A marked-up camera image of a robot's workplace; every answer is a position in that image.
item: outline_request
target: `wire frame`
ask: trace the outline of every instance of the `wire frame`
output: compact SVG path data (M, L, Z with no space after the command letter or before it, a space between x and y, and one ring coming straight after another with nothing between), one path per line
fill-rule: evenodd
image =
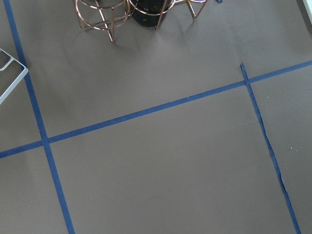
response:
M189 7L192 17L195 19L199 16L199 14L201 13L202 9L205 7L208 0L164 0L162 9L159 13L151 13L144 9L138 8L137 4L134 4L133 2L134 0L121 0L117 4L110 5L110 6L101 6L99 4L99 1L100 0L94 0L94 3L90 3L90 0L73 0L75 8L76 8L76 15L79 21L79 25L82 29L94 28L94 29L101 30L101 31L107 31L111 41L114 43L115 42L115 29L123 25L134 11L139 11L140 13L148 15L148 16L158 16L157 24L155 26L155 29L158 29L160 27L160 23L161 23L161 19L163 15L166 14L169 10L171 10L174 5L186 2ZM171 1L171 2L169 4L169 7L166 9L166 5L168 1ZM192 7L191 3L202 4L201 8L199 9L197 13L195 13L194 8ZM98 11L98 13L101 16L102 21L95 22L95 23L88 22L84 18L84 16L81 14L80 7L82 6ZM115 17L115 9L117 7L124 8L124 15ZM110 19L106 19L104 12L103 12L104 10L111 11Z
M115 42L115 29L124 24L127 18L130 15L130 5L128 0L122 0L115 5L110 6L101 6L99 0L94 0L94 4L91 4L90 1L86 0L73 0L76 15L79 22L79 25L82 29L96 29L101 31L107 31L112 42ZM89 22L81 13L81 8L87 7L94 10L95 13L99 14L101 21L99 22ZM117 8L123 8L124 14L122 16L116 17L115 10ZM111 18L106 18L104 11L111 11Z

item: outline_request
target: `blue tape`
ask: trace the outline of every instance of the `blue tape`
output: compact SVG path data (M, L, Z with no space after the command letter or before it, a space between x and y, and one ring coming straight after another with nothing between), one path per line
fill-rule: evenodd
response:
M10 24L10 27L11 27L12 36L13 36L13 40L14 40L14 44L15 44L17 53L18 53L19 60L20 60L21 63L23 63L25 66L27 66L26 65L26 59L25 59L25 56L24 56L24 53L23 53L23 49L22 49L22 46L21 46L19 34L18 34L18 31L17 31L16 23L15 23L15 20L14 20L13 11L12 11L12 7L11 7L11 4L10 4L10 1L9 0L3 0L3 1L4 1L5 10L6 10L6 13L7 13L7 16L8 16L8 20L9 20L9 24ZM54 186L55 186L55 189L56 189L56 192L57 192L57 195L58 195L58 200L59 200L62 212L63 212L63 216L64 216L65 224L66 224L66 227L67 227L67 231L68 231L69 234L75 234L75 230L74 230L74 227L73 227L70 215L69 215L69 211L68 211L68 207L67 207L67 204L66 204L65 196L64 196L63 189L62 189L62 186L61 186L61 183L60 183L59 175L58 175L58 172L57 172L57 169L56 169L56 165L55 165L54 158L53 158L53 155L52 155L51 147L50 147L50 144L49 144L49 141L48 141L48 136L47 136L46 130L44 128L42 116L41 116L41 113L40 113L39 105L38 105L38 102L37 102L37 98L36 98L36 95L35 95L34 87L32 85L29 73L25 76L24 79L25 79L27 91L28 91L28 94L29 94L29 98L30 98L30 101L31 101L31 105L32 105L33 110L34 110L35 118L36 118L37 125L38 125L38 128L39 128L40 136L41 136L41 141L42 141L42 144L43 144L43 147L44 147L44 151L46 153L46 157L47 157L47 160L48 160L48 164L49 164L49 168L50 168L50 171L51 171L51 175L52 175L52 179L53 179L53 182L54 182Z
M277 70L277 71L274 71L274 72L269 72L269 73L266 73L264 75L251 78L251 79L249 79L249 82L250 83L255 83L255 82L260 81L260 80L268 79L268 78L271 78L271 77L276 77L276 76L279 76L281 74L292 72L292 71L295 71L295 70L298 70L298 69L301 69L301 68L304 68L304 67L308 67L308 66L311 66L311 65L312 65L312 61L303 62L303 63L297 64L297 65L294 65L294 66L291 66L291 67L286 67L286 68L283 68L283 69L280 69L280 70Z
M200 93L200 94L196 94L196 95L193 95L193 96L190 96L190 97L185 97L185 98L182 98L182 99L179 99L179 100L175 100L175 101L172 101L172 102L168 102L168 103L165 103L165 104L162 104L162 105L159 105L159 106L155 106L155 107L151 107L151 108L148 108L148 109L145 109L145 110L142 110L142 111L134 112L132 114L128 114L128 115L125 115L125 116L117 117L117 118L114 118L114 119L111 119L111 120L107 120L107 121L104 121L104 122L101 122L101 123L93 124L93 125L90 125L90 126L87 126L87 127L84 127L84 128L79 128L77 130L73 130L73 131L70 131L70 132L67 132L67 133L63 133L63 134L60 134L60 135L57 135L57 136L53 136L53 137L49 138L49 142L50 143L54 143L54 142L57 142L57 141L65 140L65 139L68 139L68 138L71 138L71 137L74 137L74 136L78 136L78 135L81 135L81 134L84 134L84 133L88 133L88 132L91 132L91 131L94 131L94 130L105 128L105 127L108 127L108 126L111 126L111 125L114 125L114 124L118 124L118 123L121 123L121 122L125 122L125 121L130 120L130 119L134 119L134 118L137 118L137 117L148 115L148 114L151 114L153 112L161 111L161 110L168 109L168 108L174 107L174 106L178 106L178 105L190 102L190 101L194 101L194 100L198 100L198 99L201 99L201 98L204 98L204 97L208 97L208 96L211 96L211 95L214 95L214 94L222 93L224 91L227 91L227 90L230 90L230 89L235 89L237 87L241 87L241 86L244 86L244 85L245 85L244 81L240 81L240 82L236 82L236 83L233 83L233 84L229 84L229 85L226 85L226 86L223 86L223 87L220 87L220 88L216 88L216 89L212 89L212 90L209 90L209 91L206 91L206 92L203 92L203 93Z
M11 156L11 155L15 155L15 154L18 154L18 153L21 153L21 152L25 152L27 150L32 150L32 149L38 148L40 146L43 146L41 140L33 142L33 143L26 144L26 145L22 145L22 146L19 146L19 147L10 149L10 150L2 151L2 152L0 152L0 158L4 158L4 157Z
M243 73L243 76L244 76L244 80L246 82L246 86L247 86L247 90L248 90L249 96L250 96L250 98L252 100L252 103L253 103L254 111L255 111L255 113L257 115L257 118L258 118L258 121L259 121L259 124L260 124L260 127L261 127L262 134L264 136L264 139L265 139L265 142L267 144L269 153L271 155L271 158L272 158L272 161L273 161L273 165L274 165L277 177L278 177L278 181L279 181L280 186L282 188L282 191L283 191L283 194L284 194L284 198L285 198L285 201L287 203L287 207L288 207L289 213L291 215L294 228L295 228L297 234L301 234L301 230L299 228L299 225L298 225L298 222L297 222L297 218L296 218L296 215L294 213L293 206L292 206L291 200L289 198L288 192L287 192L287 190L285 188L285 185L284 185L284 182L283 182L283 179L282 179L282 175L281 175L281 171L279 169L279 166L278 166L278 163L277 163L277 159L275 157L275 153L273 151L273 148L272 148L272 146L270 144L268 135L266 133L266 130L265 130L265 127L264 127L264 123L263 123L263 119L262 119L262 116L261 116L261 113L260 113L260 109L259 109L257 101L256 101L256 99L254 97L254 92L253 92L253 89L252 89L252 87L250 85L250 80L248 78L245 66L244 66L244 64L241 64L240 67L241 67L241 70L242 70L242 73Z

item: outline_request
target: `blue painter's tape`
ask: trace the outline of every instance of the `blue painter's tape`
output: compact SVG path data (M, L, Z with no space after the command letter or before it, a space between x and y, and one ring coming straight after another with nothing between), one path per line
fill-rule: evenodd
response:
M25 59L23 49L21 46L19 34L17 31L16 23L14 20L13 11L12 11L10 1L9 0L3 0L3 1L4 1L5 10L6 10L6 13L8 16L8 20L9 20L9 24L11 27L11 31L12 31L12 35L13 35L13 39L14 39L14 43L15 43L15 47L16 47L16 50L18 53L19 60L21 63L23 63L25 66L27 66L26 65L26 59ZM62 186L60 183L59 175L58 175L56 165L55 165L55 162L53 159L51 147L50 147L50 144L48 141L48 136L47 136L46 130L44 128L42 116L40 113L39 105L37 102L34 87L32 85L29 73L25 76L25 83L26 83L29 98L30 98L30 101L31 101L31 104L32 104L32 107L34 110L35 118L36 118L37 125L39 128L39 133L41 136L41 141L42 141L42 144L44 147L44 151L46 153L46 157L48 160L48 164L49 164L50 172L51 172L52 179L54 182L54 186L55 186L55 189L56 189L56 192L58 195L58 200L59 200L62 212L63 212L67 231L69 234L75 234L75 230L74 230L73 223L72 223L70 215L69 215L69 210L68 210L68 207L66 204L65 196L64 196L63 189L62 189Z
M264 79L268 79L268 78L271 78L271 77L279 76L281 74L292 72L292 71L295 71L295 70L298 70L298 69L301 69L301 68L304 68L304 67L308 67L308 66L311 66L311 65L312 65L312 61L303 62L303 63L297 64L297 65L294 65L294 66L291 66L291 67L286 67L286 68L283 68L283 69L280 69L280 70L277 70L277 71L274 71L274 72L269 72L269 73L266 73L264 75L251 78L251 79L249 79L249 82L250 83L255 83L255 82L260 81L260 80L264 80Z
M248 90L249 96L250 96L250 98L252 100L252 103L253 103L254 111L255 111L255 113L257 115L257 118L258 118L258 121L259 121L259 124L260 124L260 127L261 127L262 134L264 136L264 139L265 139L265 142L267 144L269 153L271 155L271 158L272 158L272 161L273 161L273 165L274 165L277 177L278 177L278 181L279 181L280 186L282 188L282 191L283 191L283 194L284 194L284 198L285 198L285 201L286 201L289 213L291 215L294 228L295 228L297 234L301 234L301 230L299 228L299 225L298 225L298 222L297 222L297 218L296 218L296 215L294 213L293 206L292 206L291 200L289 198L288 192L287 192L287 190L285 188L285 185L284 185L284 182L283 182L283 179L282 179L282 175L281 175L281 171L279 169L279 166L278 166L278 163L277 163L277 159L275 157L275 153L273 151L273 148L272 148L272 146L270 144L268 135L266 133L266 130L265 130L265 127L264 127L264 123L263 123L263 119L262 119L262 116L261 116L261 113L260 113L260 109L259 109L257 101L256 101L256 99L254 97L254 92L253 92L253 89L252 89L252 87L250 85L250 80L248 78L245 66L244 66L244 64L241 64L240 67L241 67L241 70L242 70L242 73L243 73L243 76L244 76L244 79L245 79L245 82L246 82L246 86L247 86L247 90Z
M178 106L178 105L184 104L186 102L190 102L190 101L198 100L198 99L201 99L201 98L204 98L204 97L208 97L208 96L211 96L211 95L214 95L214 94L222 93L224 91L227 91L227 90L230 90L230 89L234 89L234 88L238 88L238 87L241 87L241 86L244 86L244 85L245 85L244 81L240 81L240 82L236 82L236 83L233 83L233 84L229 84L229 85L226 85L226 86L223 86L223 87L220 87L220 88L216 88L216 89L212 89L212 90L206 91L204 93L196 94L196 95L193 95L193 96L190 96L190 97L185 97L185 98L182 98L182 99L179 99L179 100L175 100L175 101L172 101L172 102L168 102L168 103L165 103L165 104L162 104L162 105L159 105L159 106L155 106L155 107L151 107L151 108L148 108L148 109L145 109L145 110L142 110L142 111L134 112L132 114L128 114L128 115L125 115L125 116L117 117L117 118L114 118L114 119L111 119L111 120L107 120L107 121L104 121L104 122L101 122L101 123L97 123L97 124L94 124L94 125L90 125L90 126L87 126L87 127L84 127L84 128L79 128L77 130L73 130L73 131L70 131L70 132L67 132L67 133L64 133L64 134L53 136L53 137L49 138L49 142L50 143L54 143L54 142L57 142L57 141L60 141L60 140L68 139L68 138L71 138L71 137L74 137L74 136L78 136L78 135L81 135L81 134L84 134L84 133L88 133L88 132L91 132L91 131L94 131L94 130L105 128L105 127L108 127L108 126L111 126L111 125L114 125L114 124L117 124L117 123L125 122L125 121L133 119L133 118L137 118L137 117L140 117L140 116L148 115L148 114L151 114L153 112L157 112L157 111L161 111L161 110L164 110L164 109L168 109L170 107Z
M18 153L21 153L21 152L25 152L27 150L32 150L32 149L38 148L40 146L43 146L41 140L33 142L33 143L26 144L26 145L22 145L22 146L19 146L19 147L10 149L10 150L2 151L2 152L0 152L0 158L4 158L4 157L11 156L11 155L15 155L15 154L18 154Z

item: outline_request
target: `white frame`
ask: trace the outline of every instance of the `white frame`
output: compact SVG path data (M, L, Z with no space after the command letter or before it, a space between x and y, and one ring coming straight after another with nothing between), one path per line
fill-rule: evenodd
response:
M303 0L303 3L307 9L307 13L308 13L310 21L312 23L312 0Z
M25 67L23 64L21 64L19 61L17 61L15 58L13 58L11 55L9 55L7 52L5 52L4 50L0 48L0 53L1 52L5 53L8 57L10 57L10 60L2 68L0 68L0 73L1 71L4 71L13 61L21 65L23 67L23 70L15 78L15 80L10 84L10 86L3 92L3 94L0 94L0 105L9 96L9 94L13 91L13 89L19 84L19 82L25 77L25 75L28 73L27 67Z

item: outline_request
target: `floor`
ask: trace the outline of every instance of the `floor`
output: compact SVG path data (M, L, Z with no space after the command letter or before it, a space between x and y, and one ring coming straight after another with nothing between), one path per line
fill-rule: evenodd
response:
M0 27L29 68L0 105L0 233L311 233L301 0L180 4L115 45L71 0L0 1Z

